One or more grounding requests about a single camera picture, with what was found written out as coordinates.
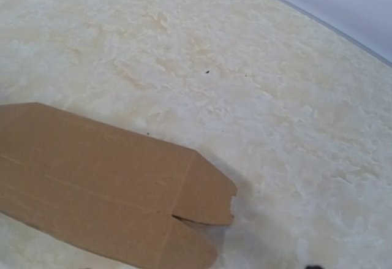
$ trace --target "marble surface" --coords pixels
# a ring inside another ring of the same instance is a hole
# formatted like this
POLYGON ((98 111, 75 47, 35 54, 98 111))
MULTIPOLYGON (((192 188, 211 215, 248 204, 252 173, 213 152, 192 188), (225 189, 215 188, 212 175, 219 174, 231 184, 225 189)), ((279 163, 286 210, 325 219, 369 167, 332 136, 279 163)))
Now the marble surface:
MULTIPOLYGON (((0 102, 199 150, 214 269, 392 267, 392 69, 276 0, 1 0, 0 102)), ((6 269, 130 269, 0 216, 6 269)))

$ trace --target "cardboard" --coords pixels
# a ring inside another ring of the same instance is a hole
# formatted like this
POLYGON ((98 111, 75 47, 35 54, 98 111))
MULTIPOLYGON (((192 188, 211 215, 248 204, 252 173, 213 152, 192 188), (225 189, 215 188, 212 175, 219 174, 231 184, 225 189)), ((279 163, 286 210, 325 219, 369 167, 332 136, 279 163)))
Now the cardboard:
POLYGON ((42 104, 0 106, 0 211, 145 269, 204 269, 181 219, 229 225, 236 187, 196 151, 42 104))

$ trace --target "flattened cardboard box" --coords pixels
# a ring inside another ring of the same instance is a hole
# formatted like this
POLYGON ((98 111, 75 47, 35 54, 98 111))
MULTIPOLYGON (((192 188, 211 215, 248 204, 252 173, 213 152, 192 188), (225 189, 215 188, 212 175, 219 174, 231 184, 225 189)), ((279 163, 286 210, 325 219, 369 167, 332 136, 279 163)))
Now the flattened cardboard box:
POLYGON ((0 186, 2 213, 146 269, 209 268, 179 219, 229 225, 236 194, 194 150, 37 103, 0 106, 0 186))

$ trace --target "small black speck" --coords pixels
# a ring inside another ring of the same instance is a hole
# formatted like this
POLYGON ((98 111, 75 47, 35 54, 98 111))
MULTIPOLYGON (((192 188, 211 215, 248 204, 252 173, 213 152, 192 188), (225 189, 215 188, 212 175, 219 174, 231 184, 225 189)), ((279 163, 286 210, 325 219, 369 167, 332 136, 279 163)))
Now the small black speck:
POLYGON ((308 265, 305 267, 305 269, 324 269, 324 268, 318 265, 308 265))

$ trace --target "cardboard flap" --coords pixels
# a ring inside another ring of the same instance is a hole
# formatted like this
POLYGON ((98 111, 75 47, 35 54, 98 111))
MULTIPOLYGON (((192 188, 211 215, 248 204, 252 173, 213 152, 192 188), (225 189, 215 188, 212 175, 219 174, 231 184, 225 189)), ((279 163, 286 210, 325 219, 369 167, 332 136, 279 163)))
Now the cardboard flap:
POLYGON ((157 269, 208 269, 216 257, 215 248, 205 237, 173 219, 157 269))
POLYGON ((201 224, 230 225, 230 205, 236 192, 229 178, 195 152, 173 215, 201 224))

